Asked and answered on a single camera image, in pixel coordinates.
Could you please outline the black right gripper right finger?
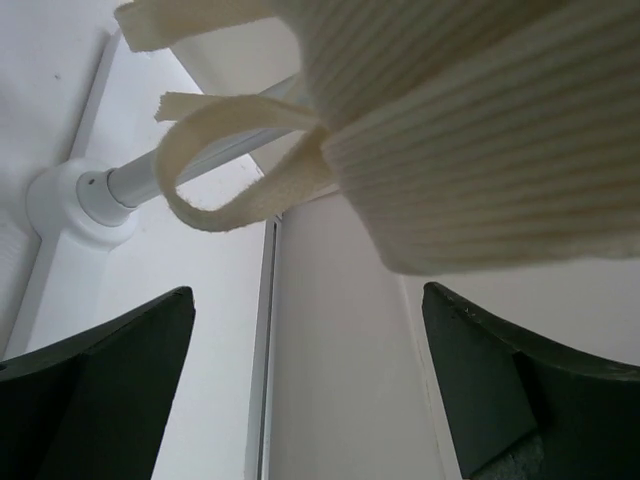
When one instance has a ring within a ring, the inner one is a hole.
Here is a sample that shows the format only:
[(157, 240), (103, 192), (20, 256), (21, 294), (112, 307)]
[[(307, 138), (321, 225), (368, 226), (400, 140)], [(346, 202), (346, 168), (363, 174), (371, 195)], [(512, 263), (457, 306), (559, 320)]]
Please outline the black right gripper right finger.
[(638, 478), (638, 367), (543, 337), (436, 282), (422, 314), (462, 478)]

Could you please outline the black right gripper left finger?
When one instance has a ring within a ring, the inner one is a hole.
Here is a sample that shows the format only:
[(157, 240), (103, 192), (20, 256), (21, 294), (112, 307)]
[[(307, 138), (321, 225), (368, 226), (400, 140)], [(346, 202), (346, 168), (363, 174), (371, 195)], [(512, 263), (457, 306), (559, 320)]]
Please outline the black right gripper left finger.
[(180, 287), (3, 361), (2, 478), (151, 478), (193, 327)]

